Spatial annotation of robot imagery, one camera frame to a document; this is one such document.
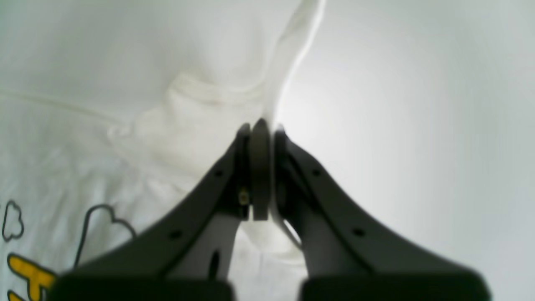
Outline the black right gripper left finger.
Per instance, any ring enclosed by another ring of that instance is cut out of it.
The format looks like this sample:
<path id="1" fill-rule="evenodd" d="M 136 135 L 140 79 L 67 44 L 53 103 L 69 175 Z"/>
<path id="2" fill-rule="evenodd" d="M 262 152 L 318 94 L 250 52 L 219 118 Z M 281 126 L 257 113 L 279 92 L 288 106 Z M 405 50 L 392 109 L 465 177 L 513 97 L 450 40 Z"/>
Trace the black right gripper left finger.
<path id="1" fill-rule="evenodd" d="M 239 224 L 268 219 L 270 130 L 244 124 L 170 213 L 137 238 L 61 276 L 50 301 L 235 301 L 227 281 Z"/>

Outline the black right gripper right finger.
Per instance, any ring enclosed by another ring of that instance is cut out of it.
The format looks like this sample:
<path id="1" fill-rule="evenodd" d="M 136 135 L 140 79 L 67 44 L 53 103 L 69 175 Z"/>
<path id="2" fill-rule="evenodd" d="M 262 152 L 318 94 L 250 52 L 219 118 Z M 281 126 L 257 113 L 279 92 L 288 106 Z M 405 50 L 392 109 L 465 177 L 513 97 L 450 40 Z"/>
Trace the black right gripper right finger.
<path id="1" fill-rule="evenodd" d="M 300 301 L 489 301 L 475 270 L 388 229 L 359 207 L 282 128 L 274 135 L 276 203 L 301 240 Z"/>

